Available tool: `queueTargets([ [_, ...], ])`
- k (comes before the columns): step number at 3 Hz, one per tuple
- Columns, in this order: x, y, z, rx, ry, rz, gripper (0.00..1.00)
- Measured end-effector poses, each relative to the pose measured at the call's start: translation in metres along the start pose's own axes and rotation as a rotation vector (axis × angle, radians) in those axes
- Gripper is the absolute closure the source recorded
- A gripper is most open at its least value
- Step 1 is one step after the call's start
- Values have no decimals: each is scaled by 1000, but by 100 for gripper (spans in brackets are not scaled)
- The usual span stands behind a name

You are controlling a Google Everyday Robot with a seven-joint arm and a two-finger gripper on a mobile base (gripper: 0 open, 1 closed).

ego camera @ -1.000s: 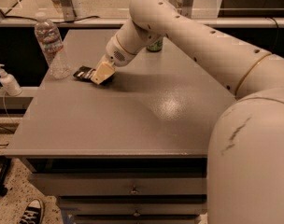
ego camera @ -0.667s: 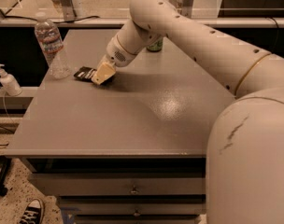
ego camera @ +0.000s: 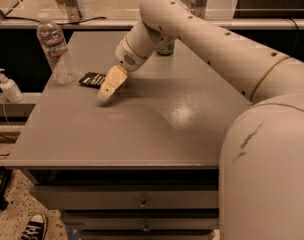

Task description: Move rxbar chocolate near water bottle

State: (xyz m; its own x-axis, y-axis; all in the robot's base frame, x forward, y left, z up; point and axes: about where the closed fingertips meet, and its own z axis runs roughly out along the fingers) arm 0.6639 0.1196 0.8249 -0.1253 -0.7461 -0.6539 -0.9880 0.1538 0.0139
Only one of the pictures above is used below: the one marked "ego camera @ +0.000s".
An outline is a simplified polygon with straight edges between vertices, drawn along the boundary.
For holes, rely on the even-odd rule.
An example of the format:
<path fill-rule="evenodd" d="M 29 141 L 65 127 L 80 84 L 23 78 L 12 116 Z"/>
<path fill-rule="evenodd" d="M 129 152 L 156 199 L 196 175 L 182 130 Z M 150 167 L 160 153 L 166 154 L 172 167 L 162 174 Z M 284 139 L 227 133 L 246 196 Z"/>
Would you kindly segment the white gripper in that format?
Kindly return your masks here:
<path fill-rule="evenodd" d="M 114 65 L 108 70 L 97 95 L 101 102 L 108 101 L 125 82 L 128 77 L 127 71 L 137 71 L 147 61 L 146 58 L 140 57 L 130 48 L 125 38 L 116 47 L 115 57 L 120 65 Z"/>

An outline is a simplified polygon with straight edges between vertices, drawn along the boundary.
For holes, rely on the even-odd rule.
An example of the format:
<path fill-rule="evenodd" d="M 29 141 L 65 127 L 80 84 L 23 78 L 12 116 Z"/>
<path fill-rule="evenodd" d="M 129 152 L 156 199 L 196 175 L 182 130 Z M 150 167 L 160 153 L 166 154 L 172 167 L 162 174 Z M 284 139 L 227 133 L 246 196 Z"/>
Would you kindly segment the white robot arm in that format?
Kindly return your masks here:
<path fill-rule="evenodd" d="M 178 39 L 245 103 L 219 160 L 220 240 L 304 240 L 304 63 L 193 15 L 180 0 L 141 0 L 98 98 Z"/>

